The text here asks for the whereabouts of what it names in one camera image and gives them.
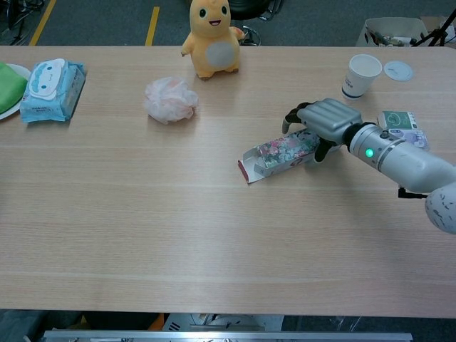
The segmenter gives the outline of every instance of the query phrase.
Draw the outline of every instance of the yellow plush toy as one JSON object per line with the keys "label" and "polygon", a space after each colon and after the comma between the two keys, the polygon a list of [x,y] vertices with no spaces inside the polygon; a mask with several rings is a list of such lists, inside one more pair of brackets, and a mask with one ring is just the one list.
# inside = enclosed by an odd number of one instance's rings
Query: yellow plush toy
{"label": "yellow plush toy", "polygon": [[190,7],[191,32],[182,56],[190,54],[197,75],[210,79],[217,71],[239,70],[239,39],[244,32],[230,27],[228,0],[193,0]]}

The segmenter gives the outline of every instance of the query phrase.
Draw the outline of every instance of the yellow floor line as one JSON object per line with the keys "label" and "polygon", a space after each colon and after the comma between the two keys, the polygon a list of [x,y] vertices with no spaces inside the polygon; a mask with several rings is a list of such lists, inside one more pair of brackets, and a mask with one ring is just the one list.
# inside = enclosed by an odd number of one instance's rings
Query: yellow floor line
{"label": "yellow floor line", "polygon": [[40,20],[40,23],[38,24],[38,27],[35,30],[35,33],[33,34],[33,37],[31,37],[29,46],[35,46],[36,43],[38,43],[38,40],[40,39],[41,32],[43,32],[44,26],[46,25],[46,22],[49,19],[49,16],[51,15],[52,9],[54,8],[54,5],[56,4],[57,0],[50,0],[49,5],[46,7],[46,10],[44,11],[43,17]]}
{"label": "yellow floor line", "polygon": [[152,11],[152,18],[150,19],[149,31],[147,32],[147,38],[145,39],[146,46],[152,46],[154,41],[155,28],[157,27],[158,14],[160,12],[160,7],[154,7]]}

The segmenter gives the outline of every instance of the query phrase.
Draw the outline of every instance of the white paper cup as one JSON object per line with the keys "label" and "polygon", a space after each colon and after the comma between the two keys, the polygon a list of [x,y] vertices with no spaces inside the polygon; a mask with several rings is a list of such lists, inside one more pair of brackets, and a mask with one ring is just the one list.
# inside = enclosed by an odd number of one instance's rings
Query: white paper cup
{"label": "white paper cup", "polygon": [[352,57],[342,84],[343,96],[349,100],[360,98],[382,70],[382,63],[374,56],[362,54]]}

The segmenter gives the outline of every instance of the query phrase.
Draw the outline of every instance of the plastic bag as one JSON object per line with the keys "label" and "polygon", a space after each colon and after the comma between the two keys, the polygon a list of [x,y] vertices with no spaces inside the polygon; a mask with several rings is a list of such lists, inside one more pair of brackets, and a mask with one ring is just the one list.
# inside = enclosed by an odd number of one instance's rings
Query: plastic bag
{"label": "plastic bag", "polygon": [[157,121],[167,125],[170,121],[190,119],[198,105],[198,95],[189,90],[181,77],[166,77],[147,85],[145,109]]}

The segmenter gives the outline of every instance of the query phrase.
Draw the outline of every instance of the robotic hand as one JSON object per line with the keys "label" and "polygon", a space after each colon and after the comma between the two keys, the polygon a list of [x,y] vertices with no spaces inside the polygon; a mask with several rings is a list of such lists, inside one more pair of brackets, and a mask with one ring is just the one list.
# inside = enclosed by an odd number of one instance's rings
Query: robotic hand
{"label": "robotic hand", "polygon": [[456,234],[456,167],[449,162],[375,123],[363,123],[357,110],[330,98],[293,109],[285,117],[283,134],[292,123],[303,123],[320,137],[316,162],[322,162],[333,146],[347,145],[352,155],[397,182],[399,197],[426,198],[430,221],[442,231]]}

